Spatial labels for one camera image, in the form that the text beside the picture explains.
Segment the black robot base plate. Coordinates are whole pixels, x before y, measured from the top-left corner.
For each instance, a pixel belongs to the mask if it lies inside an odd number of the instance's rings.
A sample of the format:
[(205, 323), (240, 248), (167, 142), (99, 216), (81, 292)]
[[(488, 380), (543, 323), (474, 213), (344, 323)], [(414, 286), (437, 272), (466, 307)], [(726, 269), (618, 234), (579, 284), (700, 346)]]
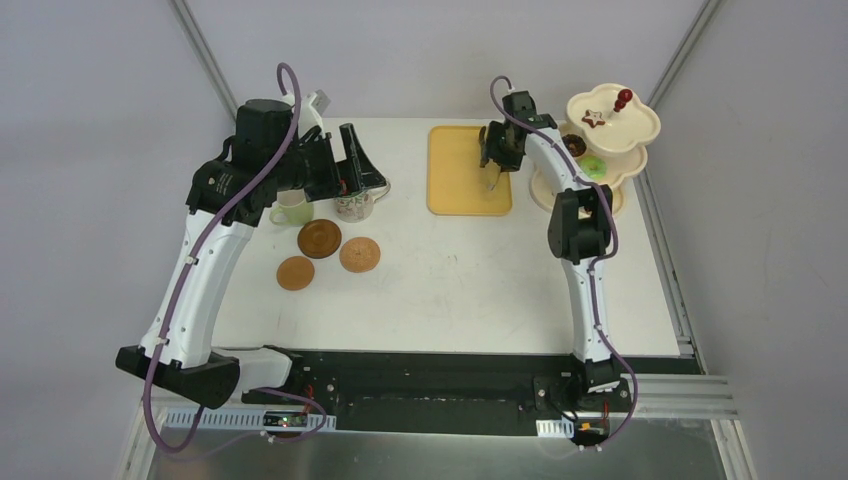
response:
[(625, 413), (631, 387), (585, 394), (567, 354), (294, 351), (281, 391), (306, 396), (347, 431), (534, 436), (539, 420)]

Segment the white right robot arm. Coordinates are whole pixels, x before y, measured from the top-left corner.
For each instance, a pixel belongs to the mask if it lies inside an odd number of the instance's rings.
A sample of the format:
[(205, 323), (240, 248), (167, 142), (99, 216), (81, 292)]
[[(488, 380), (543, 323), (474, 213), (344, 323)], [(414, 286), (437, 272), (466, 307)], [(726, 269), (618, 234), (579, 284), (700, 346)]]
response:
[(554, 194), (547, 227), (548, 246), (566, 275), (577, 376), (567, 384), (569, 400), (583, 410), (595, 408), (618, 386), (605, 319), (602, 270), (618, 246), (611, 214), (612, 192), (592, 181), (565, 147), (558, 125), (537, 111), (526, 91), (512, 91), (497, 101), (503, 114), (481, 128), (479, 167), (484, 184), (494, 188), (502, 174), (533, 162)]

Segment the light woven round coaster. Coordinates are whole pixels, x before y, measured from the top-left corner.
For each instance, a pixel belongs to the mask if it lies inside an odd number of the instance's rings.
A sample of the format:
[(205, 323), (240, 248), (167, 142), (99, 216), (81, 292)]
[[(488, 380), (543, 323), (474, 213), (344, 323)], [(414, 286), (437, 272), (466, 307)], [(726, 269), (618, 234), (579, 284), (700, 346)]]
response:
[(339, 260), (342, 267), (352, 273), (373, 270), (380, 262), (379, 244), (368, 237), (355, 237), (340, 248)]

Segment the chocolate sprinkled donut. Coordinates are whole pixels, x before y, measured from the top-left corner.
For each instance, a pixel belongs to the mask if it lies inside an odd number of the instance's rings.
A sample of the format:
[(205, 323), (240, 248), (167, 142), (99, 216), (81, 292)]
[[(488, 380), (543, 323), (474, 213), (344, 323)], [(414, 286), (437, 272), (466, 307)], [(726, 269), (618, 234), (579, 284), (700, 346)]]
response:
[(587, 151), (587, 144), (580, 135), (566, 134), (562, 137), (562, 141), (573, 158), (579, 158)]

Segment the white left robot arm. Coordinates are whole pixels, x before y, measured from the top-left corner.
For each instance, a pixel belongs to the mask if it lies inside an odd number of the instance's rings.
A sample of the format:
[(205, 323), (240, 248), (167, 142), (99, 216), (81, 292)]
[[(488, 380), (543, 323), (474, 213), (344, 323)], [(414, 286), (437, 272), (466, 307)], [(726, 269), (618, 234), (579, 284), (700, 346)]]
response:
[(238, 108), (222, 152), (193, 175), (166, 296), (142, 340), (118, 350), (118, 369), (207, 409), (260, 388), (286, 405), (303, 396), (305, 378), (286, 350), (215, 348), (212, 337), (237, 261), (278, 193), (301, 190), (321, 201), (387, 183), (353, 124), (339, 127), (345, 157), (337, 160), (331, 134), (305, 116), (291, 100), (251, 99)]

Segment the metal tongs with black tips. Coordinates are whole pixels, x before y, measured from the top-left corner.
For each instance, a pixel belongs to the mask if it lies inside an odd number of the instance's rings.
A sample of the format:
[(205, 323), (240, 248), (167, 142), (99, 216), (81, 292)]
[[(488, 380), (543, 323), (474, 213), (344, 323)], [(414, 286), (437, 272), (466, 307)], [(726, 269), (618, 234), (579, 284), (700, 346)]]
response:
[(501, 175), (501, 167), (493, 158), (493, 148), (490, 145), (487, 127), (479, 131), (480, 162), (479, 166), (483, 172), (483, 181), (489, 191), (493, 191)]

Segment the green frosted donut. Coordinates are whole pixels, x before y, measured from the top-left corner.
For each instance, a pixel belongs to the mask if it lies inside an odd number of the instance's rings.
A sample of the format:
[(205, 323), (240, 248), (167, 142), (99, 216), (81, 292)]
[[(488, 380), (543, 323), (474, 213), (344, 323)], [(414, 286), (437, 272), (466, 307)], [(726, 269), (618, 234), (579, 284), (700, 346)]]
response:
[(584, 155), (578, 159), (578, 165), (590, 179), (601, 180), (607, 173), (606, 162), (595, 155)]

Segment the star-shaped chocolate cookie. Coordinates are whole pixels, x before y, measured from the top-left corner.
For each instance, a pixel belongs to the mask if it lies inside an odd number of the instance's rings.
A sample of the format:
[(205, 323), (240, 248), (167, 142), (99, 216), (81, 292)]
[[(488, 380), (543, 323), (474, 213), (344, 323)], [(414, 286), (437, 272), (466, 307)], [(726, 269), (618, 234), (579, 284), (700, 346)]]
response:
[(607, 123), (607, 119), (604, 117), (604, 113), (602, 111), (596, 111), (591, 109), (586, 109), (584, 111), (584, 115), (581, 118), (581, 121), (587, 124), (592, 129), (604, 126)]

